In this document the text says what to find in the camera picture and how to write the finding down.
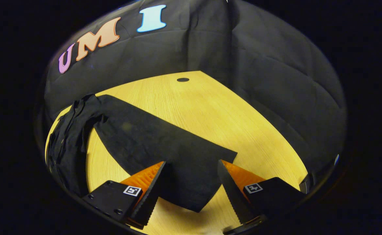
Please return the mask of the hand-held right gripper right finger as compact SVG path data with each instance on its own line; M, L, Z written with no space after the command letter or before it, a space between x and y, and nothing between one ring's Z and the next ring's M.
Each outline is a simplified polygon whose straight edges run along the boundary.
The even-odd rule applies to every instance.
M218 162L218 177L240 222L227 234L242 234L296 207L305 193L279 177L264 179L230 162Z

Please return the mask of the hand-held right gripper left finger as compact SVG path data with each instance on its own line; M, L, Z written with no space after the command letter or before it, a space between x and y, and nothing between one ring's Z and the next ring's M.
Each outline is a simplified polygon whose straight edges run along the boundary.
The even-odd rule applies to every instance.
M108 180L82 200L117 223L143 229L160 195L165 164L154 164L121 182Z

